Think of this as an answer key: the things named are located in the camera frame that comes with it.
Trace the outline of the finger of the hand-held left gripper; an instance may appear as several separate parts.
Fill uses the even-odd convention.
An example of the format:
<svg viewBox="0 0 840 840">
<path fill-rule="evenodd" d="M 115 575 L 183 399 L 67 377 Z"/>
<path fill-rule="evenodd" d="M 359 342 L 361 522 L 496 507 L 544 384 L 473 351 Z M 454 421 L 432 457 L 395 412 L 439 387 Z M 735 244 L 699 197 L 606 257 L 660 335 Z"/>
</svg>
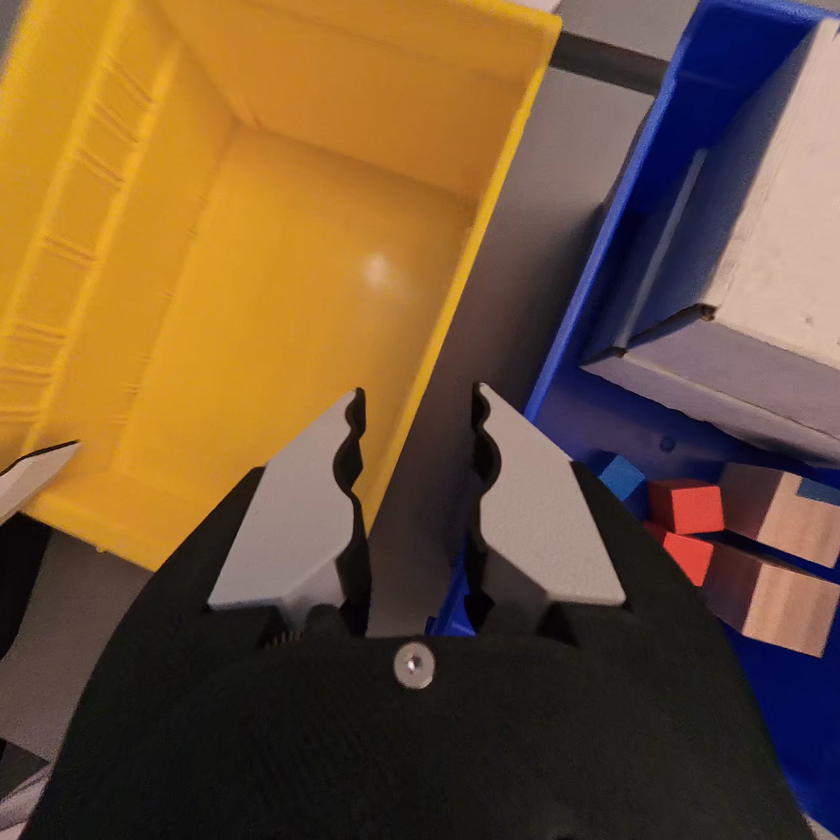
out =
<svg viewBox="0 0 840 840">
<path fill-rule="evenodd" d="M 75 457 L 80 441 L 39 449 L 1 473 L 1 524 L 20 512 Z"/>
</svg>

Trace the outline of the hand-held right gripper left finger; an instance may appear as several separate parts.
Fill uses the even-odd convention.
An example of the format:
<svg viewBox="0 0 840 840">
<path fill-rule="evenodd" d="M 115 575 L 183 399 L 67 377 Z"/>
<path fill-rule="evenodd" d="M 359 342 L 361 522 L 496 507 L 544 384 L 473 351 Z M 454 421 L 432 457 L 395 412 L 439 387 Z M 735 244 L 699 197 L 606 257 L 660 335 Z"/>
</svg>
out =
<svg viewBox="0 0 840 840">
<path fill-rule="evenodd" d="M 269 460 L 208 597 L 217 611 L 272 607 L 289 631 L 319 606 L 366 634 L 370 554 L 354 484 L 364 389 L 346 392 Z"/>
</svg>

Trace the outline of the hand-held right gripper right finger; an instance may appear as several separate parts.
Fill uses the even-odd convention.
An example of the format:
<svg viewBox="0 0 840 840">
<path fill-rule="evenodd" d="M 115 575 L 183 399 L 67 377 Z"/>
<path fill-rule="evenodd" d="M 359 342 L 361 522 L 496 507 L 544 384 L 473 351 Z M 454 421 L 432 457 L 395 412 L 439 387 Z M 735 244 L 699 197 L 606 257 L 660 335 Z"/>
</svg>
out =
<svg viewBox="0 0 840 840">
<path fill-rule="evenodd" d="M 481 488 L 466 544 L 466 614 L 475 631 L 496 609 L 536 630 L 557 605 L 624 606 L 572 457 L 487 383 L 475 383 L 471 399 Z"/>
</svg>

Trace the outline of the small blue cube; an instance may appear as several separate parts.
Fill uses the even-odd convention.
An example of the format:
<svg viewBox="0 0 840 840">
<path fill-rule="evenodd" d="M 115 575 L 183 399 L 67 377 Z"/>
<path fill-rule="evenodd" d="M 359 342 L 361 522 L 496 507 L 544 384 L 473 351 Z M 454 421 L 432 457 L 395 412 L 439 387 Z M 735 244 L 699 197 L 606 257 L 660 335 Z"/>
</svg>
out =
<svg viewBox="0 0 840 840">
<path fill-rule="evenodd" d="M 620 501 L 626 502 L 645 482 L 644 473 L 624 456 L 611 451 L 600 453 L 593 462 L 593 472 Z"/>
</svg>

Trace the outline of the small red cube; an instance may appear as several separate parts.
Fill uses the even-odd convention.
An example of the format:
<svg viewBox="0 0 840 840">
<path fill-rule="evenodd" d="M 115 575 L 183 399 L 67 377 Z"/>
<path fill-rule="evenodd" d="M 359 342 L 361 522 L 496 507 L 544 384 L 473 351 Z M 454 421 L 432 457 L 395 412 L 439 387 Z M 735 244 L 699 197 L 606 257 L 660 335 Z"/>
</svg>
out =
<svg viewBox="0 0 840 840">
<path fill-rule="evenodd" d="M 652 521 L 645 521 L 644 526 L 678 564 L 691 583 L 701 587 L 710 567 L 714 551 L 712 544 L 694 535 L 669 531 Z"/>
<path fill-rule="evenodd" d="M 661 479 L 647 483 L 651 522 L 676 534 L 725 529 L 721 490 L 699 479 Z"/>
</svg>

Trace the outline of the yellow plastic bin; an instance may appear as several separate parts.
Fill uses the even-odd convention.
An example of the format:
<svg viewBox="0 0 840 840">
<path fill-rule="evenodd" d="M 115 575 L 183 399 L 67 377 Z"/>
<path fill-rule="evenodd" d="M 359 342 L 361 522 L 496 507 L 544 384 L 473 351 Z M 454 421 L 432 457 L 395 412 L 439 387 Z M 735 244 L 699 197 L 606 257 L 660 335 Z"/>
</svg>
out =
<svg viewBox="0 0 840 840">
<path fill-rule="evenodd" d="M 19 2 L 2 54 L 2 471 L 154 571 L 362 387 L 372 524 L 543 76 L 512 2 Z"/>
</svg>

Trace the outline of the wooden cube with blue tape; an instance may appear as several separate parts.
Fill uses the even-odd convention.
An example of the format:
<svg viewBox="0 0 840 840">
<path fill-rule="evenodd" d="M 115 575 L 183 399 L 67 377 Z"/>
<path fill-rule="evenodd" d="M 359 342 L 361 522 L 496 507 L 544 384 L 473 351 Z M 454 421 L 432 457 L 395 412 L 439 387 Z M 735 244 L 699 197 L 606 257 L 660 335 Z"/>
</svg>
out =
<svg viewBox="0 0 840 840">
<path fill-rule="evenodd" d="M 839 554 L 839 490 L 781 469 L 729 463 L 718 482 L 726 530 L 833 568 Z"/>
</svg>

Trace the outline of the plain wooden cube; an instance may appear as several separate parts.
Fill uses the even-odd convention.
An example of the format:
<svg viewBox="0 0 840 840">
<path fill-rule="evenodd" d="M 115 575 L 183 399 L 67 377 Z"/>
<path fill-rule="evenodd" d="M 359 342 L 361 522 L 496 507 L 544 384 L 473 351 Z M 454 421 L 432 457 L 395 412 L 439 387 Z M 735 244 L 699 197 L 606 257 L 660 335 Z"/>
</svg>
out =
<svg viewBox="0 0 840 840">
<path fill-rule="evenodd" d="M 839 586 L 793 565 L 713 540 L 700 588 L 709 611 L 754 641 L 821 658 Z"/>
</svg>

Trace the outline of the blue plastic bin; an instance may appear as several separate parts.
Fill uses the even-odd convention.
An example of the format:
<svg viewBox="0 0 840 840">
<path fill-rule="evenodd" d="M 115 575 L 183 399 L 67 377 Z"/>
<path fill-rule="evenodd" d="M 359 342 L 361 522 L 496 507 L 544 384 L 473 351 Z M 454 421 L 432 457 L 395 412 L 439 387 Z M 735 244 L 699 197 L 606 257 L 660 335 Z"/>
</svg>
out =
<svg viewBox="0 0 840 840">
<path fill-rule="evenodd" d="M 819 501 L 838 501 L 838 469 L 744 443 L 579 367 L 643 226 L 676 187 L 693 153 L 718 141 L 738 108 L 823 18 L 795 2 L 699 2 L 659 75 L 581 278 L 556 332 L 525 417 L 569 455 L 600 468 L 619 454 L 648 480 L 714 480 L 729 461 L 805 476 Z M 838 836 L 838 625 L 814 658 L 729 632 L 756 690 L 784 773 L 805 813 Z"/>
</svg>

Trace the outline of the dimpled white cardboard mailer box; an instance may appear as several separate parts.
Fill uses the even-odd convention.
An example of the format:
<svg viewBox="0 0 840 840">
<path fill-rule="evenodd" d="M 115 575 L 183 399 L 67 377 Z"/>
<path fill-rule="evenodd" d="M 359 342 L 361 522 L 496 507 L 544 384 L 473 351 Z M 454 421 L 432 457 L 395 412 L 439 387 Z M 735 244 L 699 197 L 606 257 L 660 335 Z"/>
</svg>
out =
<svg viewBox="0 0 840 840">
<path fill-rule="evenodd" d="M 751 445 L 839 457 L 839 37 L 825 17 L 694 153 L 581 368 Z"/>
</svg>

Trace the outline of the black tape strip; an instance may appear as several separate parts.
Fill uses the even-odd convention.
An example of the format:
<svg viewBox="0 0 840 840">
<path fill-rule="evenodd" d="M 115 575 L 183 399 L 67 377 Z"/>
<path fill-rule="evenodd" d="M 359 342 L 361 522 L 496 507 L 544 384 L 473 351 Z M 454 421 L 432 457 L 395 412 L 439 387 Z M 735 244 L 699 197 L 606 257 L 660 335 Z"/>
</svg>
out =
<svg viewBox="0 0 840 840">
<path fill-rule="evenodd" d="M 669 62 L 563 31 L 553 49 L 549 66 L 578 77 L 655 96 L 662 86 Z"/>
</svg>

